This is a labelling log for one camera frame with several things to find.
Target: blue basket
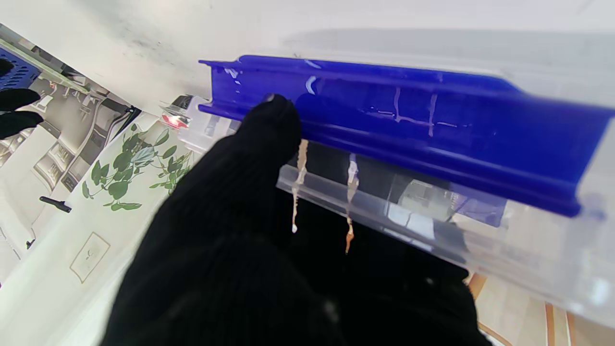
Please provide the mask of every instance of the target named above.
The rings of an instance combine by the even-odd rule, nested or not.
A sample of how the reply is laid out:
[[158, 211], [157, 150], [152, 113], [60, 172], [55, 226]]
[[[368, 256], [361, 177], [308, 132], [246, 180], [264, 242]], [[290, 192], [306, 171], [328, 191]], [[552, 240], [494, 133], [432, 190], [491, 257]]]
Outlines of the blue basket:
[[29, 88], [41, 74], [39, 69], [3, 48], [0, 48], [0, 59], [6, 59], [15, 65], [10, 72], [0, 78], [0, 90]]

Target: white wall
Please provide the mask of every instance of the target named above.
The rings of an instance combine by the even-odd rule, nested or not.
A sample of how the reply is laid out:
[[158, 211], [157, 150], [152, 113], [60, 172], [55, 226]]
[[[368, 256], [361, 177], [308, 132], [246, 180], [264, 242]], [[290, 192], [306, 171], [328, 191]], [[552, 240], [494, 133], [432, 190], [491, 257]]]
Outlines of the white wall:
[[[148, 140], [155, 140], [165, 127], [154, 125]], [[121, 151], [119, 141], [107, 146], [99, 159], [113, 161]], [[178, 145], [176, 155], [186, 153], [173, 134], [168, 146]], [[131, 211], [111, 211], [102, 205], [109, 196], [85, 199], [82, 182], [66, 199], [73, 208], [52, 217], [44, 241], [36, 242], [29, 257], [3, 283], [0, 290], [0, 345], [56, 346], [81, 340], [95, 342], [105, 327], [105, 314], [114, 295], [115, 284], [130, 262], [150, 218], [167, 196], [164, 189], [151, 189], [158, 182], [157, 169], [145, 169], [126, 194], [126, 201], [142, 203]], [[93, 187], [90, 172], [84, 180]], [[82, 282], [70, 267], [90, 235], [95, 232], [110, 247], [90, 275]]]

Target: light switch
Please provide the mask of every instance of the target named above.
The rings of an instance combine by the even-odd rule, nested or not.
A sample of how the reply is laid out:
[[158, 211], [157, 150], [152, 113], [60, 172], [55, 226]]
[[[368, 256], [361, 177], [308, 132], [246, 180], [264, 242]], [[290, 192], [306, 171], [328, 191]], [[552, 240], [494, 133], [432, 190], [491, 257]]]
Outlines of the light switch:
[[87, 241], [75, 257], [73, 264], [71, 264], [71, 270], [77, 274], [81, 283], [85, 282], [85, 279], [98, 265], [110, 247], [111, 245], [96, 233], [92, 233], [87, 238]]

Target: hanging plant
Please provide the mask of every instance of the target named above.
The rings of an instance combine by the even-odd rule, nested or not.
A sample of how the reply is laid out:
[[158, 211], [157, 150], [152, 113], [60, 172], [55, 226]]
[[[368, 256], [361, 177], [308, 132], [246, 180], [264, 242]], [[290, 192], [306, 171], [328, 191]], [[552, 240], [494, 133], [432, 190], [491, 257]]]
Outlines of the hanging plant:
[[[191, 166], [188, 165], [189, 159], [192, 158], [192, 152], [190, 151], [186, 155], [182, 155], [179, 158], [174, 158], [173, 154], [177, 151], [177, 146], [174, 145], [169, 149], [166, 149], [162, 155], [156, 150], [157, 147], [164, 144], [169, 139], [169, 129], [162, 131], [160, 136], [154, 142], [154, 145], [145, 142], [142, 138], [147, 132], [135, 132], [137, 131], [137, 125], [132, 124], [130, 127], [132, 133], [126, 139], [126, 134], [122, 139], [122, 152], [119, 153], [113, 160], [113, 163], [101, 165], [100, 160], [96, 161], [92, 168], [92, 183], [99, 188], [95, 193], [90, 193], [90, 189], [87, 186], [87, 182], [82, 184], [82, 192], [84, 197], [94, 199], [94, 196], [102, 191], [106, 191], [113, 199], [111, 202], [104, 204], [104, 207], [110, 207], [112, 211], [134, 210], [141, 207], [140, 203], [128, 203], [121, 201], [121, 199], [128, 192], [128, 187], [132, 181], [143, 174], [143, 170], [147, 166], [153, 166], [158, 169], [162, 169], [162, 173], [158, 175], [159, 178], [165, 178], [162, 183], [157, 183], [150, 188], [164, 187], [168, 190], [169, 194], [175, 188], [177, 182], [190, 170]], [[158, 160], [160, 166], [153, 164], [155, 160]], [[165, 165], [163, 160], [169, 159], [168, 164]]]

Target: black handle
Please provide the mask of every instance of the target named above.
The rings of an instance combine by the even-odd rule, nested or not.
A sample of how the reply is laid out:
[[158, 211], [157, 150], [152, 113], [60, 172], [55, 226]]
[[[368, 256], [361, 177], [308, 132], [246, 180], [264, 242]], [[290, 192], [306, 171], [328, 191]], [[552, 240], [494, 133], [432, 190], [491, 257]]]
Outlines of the black handle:
[[71, 212], [71, 210], [73, 210], [73, 208], [64, 204], [65, 201], [56, 201], [55, 199], [51, 199], [45, 196], [41, 196], [39, 199], [45, 203], [49, 203], [55, 206], [56, 208], [58, 208], [59, 210], [63, 212]]

